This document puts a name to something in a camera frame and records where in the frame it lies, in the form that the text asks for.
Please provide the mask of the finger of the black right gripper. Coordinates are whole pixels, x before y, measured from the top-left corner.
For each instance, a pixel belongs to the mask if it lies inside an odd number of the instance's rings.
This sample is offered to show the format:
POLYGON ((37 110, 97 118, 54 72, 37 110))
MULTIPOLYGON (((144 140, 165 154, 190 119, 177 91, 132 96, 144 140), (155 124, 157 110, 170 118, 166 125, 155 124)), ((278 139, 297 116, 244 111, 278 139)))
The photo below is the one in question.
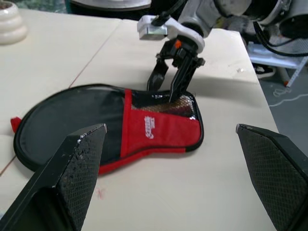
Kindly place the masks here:
POLYGON ((162 86, 168 66, 164 59, 157 59, 156 65, 147 81, 147 91, 158 91, 162 86))
POLYGON ((179 51, 172 65, 178 70, 170 85, 169 102, 173 103, 186 91, 196 70, 196 53, 179 51))

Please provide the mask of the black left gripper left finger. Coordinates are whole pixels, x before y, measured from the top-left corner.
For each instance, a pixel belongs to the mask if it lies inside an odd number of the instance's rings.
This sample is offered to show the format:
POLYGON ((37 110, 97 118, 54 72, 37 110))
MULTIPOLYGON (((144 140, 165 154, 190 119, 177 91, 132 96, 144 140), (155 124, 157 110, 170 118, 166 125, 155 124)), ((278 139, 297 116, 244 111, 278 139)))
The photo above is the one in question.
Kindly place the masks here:
POLYGON ((0 219, 0 231, 81 231, 106 133, 97 124, 69 134, 0 219))

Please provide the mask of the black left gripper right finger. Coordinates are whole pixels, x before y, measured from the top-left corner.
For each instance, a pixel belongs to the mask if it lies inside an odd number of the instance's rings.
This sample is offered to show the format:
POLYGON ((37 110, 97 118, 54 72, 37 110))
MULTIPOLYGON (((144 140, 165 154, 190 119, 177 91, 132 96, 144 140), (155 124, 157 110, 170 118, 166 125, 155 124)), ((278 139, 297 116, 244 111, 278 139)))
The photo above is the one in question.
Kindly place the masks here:
POLYGON ((251 182, 277 231, 308 231, 308 157, 287 137, 238 124, 251 182))

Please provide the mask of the black red oven mitt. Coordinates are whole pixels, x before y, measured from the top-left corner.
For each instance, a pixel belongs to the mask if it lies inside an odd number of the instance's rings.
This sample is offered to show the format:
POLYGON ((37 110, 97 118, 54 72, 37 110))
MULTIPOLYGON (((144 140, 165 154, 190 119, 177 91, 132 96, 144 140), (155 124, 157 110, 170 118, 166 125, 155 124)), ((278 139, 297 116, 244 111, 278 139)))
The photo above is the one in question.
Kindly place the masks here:
MULTIPOLYGON (((81 128, 106 124, 99 174, 104 175, 154 153, 187 153, 204 139, 202 116, 197 118, 132 109, 132 100, 168 98, 168 91, 140 91, 89 84, 60 91, 13 117, 13 149, 19 161, 36 171, 56 152, 67 135, 81 128)), ((193 96, 189 92, 182 95, 193 96)))

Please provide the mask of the table tennis paddle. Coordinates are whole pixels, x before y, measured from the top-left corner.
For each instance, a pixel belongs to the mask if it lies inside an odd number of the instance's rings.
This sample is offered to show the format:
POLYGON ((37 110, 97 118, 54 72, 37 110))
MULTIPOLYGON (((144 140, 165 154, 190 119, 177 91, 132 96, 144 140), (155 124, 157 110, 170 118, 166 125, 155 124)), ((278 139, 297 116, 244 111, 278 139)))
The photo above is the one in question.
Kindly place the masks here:
POLYGON ((141 99, 132 100, 132 109, 171 114, 176 116, 187 117, 190 119, 197 118, 197 106, 193 96, 182 95, 179 99, 170 103, 168 98, 160 95, 157 99, 146 100, 145 96, 141 99))

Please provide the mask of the black stand with white disc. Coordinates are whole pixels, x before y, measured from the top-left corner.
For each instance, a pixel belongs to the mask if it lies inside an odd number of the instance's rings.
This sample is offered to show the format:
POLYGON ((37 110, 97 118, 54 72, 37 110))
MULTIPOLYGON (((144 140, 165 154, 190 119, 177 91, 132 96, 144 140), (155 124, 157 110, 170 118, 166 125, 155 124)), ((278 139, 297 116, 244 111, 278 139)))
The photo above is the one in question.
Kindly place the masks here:
POLYGON ((71 14, 137 20, 147 14, 152 0, 64 0, 71 14))

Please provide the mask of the black shoe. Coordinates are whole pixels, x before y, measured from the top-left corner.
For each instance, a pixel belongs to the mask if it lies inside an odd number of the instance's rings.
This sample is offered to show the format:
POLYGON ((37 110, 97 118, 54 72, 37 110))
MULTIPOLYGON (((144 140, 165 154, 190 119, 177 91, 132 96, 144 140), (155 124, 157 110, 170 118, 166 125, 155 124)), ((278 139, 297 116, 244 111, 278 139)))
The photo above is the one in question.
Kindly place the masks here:
POLYGON ((254 65, 254 70, 257 78, 271 77, 276 73, 276 68, 268 65, 256 64, 254 65))

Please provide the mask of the white metal shelf rack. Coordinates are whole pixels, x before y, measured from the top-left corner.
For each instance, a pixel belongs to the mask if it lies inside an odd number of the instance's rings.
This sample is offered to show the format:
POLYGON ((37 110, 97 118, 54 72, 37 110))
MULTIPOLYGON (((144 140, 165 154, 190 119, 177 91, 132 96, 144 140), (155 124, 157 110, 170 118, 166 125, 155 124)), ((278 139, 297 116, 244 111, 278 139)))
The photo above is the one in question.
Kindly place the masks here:
POLYGON ((292 69, 293 74, 288 76, 286 87, 290 88, 299 76, 304 65, 308 61, 306 57, 284 57, 268 51, 260 44, 249 42, 247 45, 247 53, 250 61, 255 64, 270 65, 279 68, 292 69))

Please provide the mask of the silver and black robot body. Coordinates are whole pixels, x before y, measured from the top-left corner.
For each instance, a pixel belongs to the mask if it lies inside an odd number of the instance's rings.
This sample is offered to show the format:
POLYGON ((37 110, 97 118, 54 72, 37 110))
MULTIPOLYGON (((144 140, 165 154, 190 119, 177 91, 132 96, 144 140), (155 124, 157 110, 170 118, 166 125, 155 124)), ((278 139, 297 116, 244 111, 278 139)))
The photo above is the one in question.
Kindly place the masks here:
POLYGON ((288 39, 308 39, 308 0, 252 0, 255 21, 288 39))

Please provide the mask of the white ribbed ceramic pot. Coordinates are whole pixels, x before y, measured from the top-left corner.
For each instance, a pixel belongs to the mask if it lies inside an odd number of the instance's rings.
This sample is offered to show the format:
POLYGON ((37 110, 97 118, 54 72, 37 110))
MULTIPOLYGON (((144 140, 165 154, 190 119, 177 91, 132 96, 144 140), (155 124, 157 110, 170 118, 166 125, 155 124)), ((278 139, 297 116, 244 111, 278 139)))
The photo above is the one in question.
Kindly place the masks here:
POLYGON ((0 46, 24 40, 28 29, 15 3, 0 0, 0 46))

